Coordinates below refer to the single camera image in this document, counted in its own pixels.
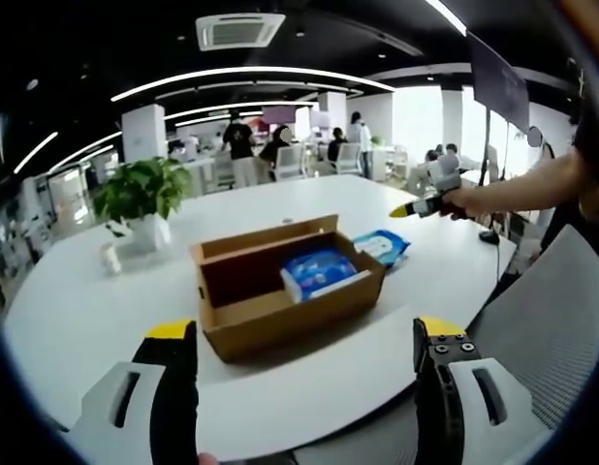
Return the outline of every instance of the open cardboard box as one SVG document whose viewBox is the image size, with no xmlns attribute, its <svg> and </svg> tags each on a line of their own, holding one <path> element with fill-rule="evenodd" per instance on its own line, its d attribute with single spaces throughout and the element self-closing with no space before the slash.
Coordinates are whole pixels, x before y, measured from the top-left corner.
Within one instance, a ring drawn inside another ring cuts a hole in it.
<svg viewBox="0 0 599 465">
<path fill-rule="evenodd" d="M 205 242 L 191 248 L 201 298 L 201 326 L 218 356 L 235 361 L 301 338 L 375 306 L 385 268 L 336 230 L 336 215 Z M 288 260 L 334 247 L 358 272 L 348 286 L 294 304 L 280 269 Z"/>
</svg>

